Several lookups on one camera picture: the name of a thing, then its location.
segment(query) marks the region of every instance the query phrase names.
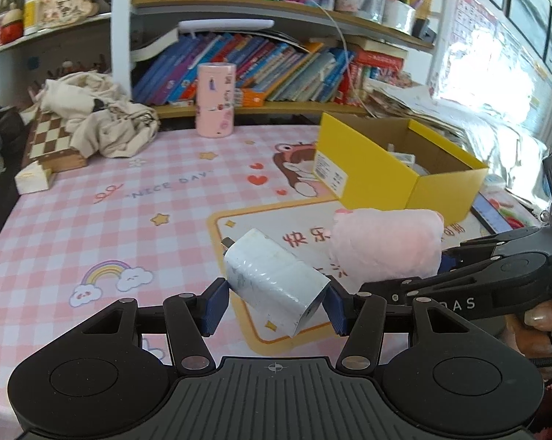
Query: pink plush toy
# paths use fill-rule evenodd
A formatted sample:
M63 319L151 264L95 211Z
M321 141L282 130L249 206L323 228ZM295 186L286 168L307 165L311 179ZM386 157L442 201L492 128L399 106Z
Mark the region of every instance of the pink plush toy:
M337 210L330 255L353 286L340 282L356 293L366 282L436 275L443 223L433 210Z

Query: box label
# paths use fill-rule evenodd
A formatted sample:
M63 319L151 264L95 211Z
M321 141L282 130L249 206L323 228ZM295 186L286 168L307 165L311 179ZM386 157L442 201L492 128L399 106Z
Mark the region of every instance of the box label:
M343 196L345 184L347 183L347 173L319 151L316 151L315 156L315 174L337 197L341 198Z

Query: pink cylindrical container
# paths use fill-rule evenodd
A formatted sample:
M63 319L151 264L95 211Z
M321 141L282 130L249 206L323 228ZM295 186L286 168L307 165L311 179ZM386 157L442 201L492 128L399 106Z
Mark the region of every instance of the pink cylindrical container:
M197 132L202 137L227 137L233 132L235 72L231 63L198 65Z

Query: cloud print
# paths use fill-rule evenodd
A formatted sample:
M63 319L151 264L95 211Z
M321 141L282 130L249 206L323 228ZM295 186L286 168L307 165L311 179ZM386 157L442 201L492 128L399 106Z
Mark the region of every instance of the cloud print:
M147 285L154 279L154 275L143 268L130 268L124 270L117 281L117 289L123 293L140 285Z
M74 288L72 296L70 296L70 305L79 307L82 304L96 301L102 296L103 292L95 285L78 285Z
M142 340L142 349L145 351L148 351L150 354L155 355L159 360L162 360L165 356L162 349L156 349L156 348L150 347L150 342L145 338Z

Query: star print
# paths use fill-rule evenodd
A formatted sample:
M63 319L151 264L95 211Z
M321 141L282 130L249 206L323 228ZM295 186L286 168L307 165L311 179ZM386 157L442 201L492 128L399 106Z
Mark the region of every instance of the star print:
M161 224L169 223L169 215L158 213L150 220L154 225L160 226Z
M201 152L198 157L202 160L212 161L214 158L219 157L214 152Z
M129 161L129 167L141 167L144 164L147 164L147 161L143 159L131 159Z

